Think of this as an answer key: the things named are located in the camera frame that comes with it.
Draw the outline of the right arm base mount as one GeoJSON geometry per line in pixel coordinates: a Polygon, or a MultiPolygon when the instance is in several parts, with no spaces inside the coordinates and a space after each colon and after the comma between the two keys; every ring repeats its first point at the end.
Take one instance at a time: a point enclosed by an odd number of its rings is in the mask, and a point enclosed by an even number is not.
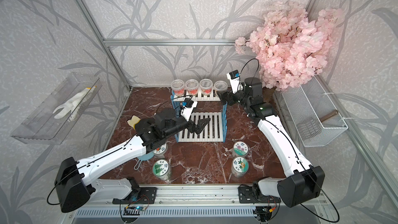
{"type": "Polygon", "coordinates": [[[281,199],[279,197],[263,195],[256,182],[254,182],[254,184],[251,186],[241,184],[238,187],[238,197],[240,203],[279,204],[281,202],[281,199]]]}

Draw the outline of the clear plastic seed container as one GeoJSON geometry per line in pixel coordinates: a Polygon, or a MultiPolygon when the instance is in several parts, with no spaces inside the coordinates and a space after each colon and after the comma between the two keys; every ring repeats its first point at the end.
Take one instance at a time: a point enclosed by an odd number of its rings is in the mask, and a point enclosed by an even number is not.
{"type": "Polygon", "coordinates": [[[199,83],[203,95],[210,95],[213,89],[213,81],[210,79],[202,79],[199,83]]]}

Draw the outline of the clear container red seed packet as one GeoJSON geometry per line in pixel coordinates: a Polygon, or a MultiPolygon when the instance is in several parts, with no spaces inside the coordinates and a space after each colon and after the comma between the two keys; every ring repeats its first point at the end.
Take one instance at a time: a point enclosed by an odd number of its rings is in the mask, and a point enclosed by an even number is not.
{"type": "Polygon", "coordinates": [[[176,97],[184,96],[185,82],[181,79],[172,81],[171,88],[176,97]]]}

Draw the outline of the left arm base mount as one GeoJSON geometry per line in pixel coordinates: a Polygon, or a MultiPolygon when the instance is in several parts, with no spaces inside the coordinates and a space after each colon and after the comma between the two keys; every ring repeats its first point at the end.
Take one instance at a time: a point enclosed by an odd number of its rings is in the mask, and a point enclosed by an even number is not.
{"type": "Polygon", "coordinates": [[[147,204],[155,203],[157,187],[140,187],[133,177],[128,177],[131,192],[123,199],[114,198],[112,204],[147,204]]]}

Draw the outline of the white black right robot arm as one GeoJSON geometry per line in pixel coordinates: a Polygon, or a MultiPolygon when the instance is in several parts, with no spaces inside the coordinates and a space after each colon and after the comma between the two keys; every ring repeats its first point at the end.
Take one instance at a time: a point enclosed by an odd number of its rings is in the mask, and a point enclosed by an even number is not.
{"type": "Polygon", "coordinates": [[[231,90],[219,92],[223,104],[240,104],[265,135],[278,156],[285,178],[266,178],[257,182],[264,196],[278,197],[287,207],[294,207],[319,197],[325,179],[324,170],[305,158],[283,127],[276,110],[263,99],[261,82],[249,77],[241,82],[238,71],[227,74],[231,90]]]}

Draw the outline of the clear lidded seed container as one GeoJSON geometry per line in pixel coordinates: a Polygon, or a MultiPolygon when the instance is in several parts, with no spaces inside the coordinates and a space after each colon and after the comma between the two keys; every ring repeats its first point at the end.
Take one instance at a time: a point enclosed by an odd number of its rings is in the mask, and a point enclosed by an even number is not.
{"type": "Polygon", "coordinates": [[[185,83],[187,95],[195,96],[199,91],[199,82],[196,79],[190,79],[185,83]]]}

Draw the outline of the green tree label jar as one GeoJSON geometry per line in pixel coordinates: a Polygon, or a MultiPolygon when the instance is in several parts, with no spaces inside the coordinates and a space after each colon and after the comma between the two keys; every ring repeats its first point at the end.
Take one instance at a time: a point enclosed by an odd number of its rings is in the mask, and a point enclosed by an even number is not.
{"type": "Polygon", "coordinates": [[[152,167],[152,172],[160,180],[169,180],[172,176],[172,168],[165,159],[156,161],[152,167]]]}

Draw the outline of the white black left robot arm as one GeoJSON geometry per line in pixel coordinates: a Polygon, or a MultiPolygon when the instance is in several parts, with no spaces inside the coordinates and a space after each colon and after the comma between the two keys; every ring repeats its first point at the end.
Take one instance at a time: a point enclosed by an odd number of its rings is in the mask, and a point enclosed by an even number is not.
{"type": "Polygon", "coordinates": [[[93,183],[114,168],[150,153],[180,131],[200,134],[210,118],[197,122],[190,116],[176,116],[173,108],[166,108],[152,118],[133,117],[136,134],[125,142],[97,155],[76,161],[69,157],[61,162],[53,190],[57,193],[61,212],[68,213],[85,205],[100,191],[93,183]]]}

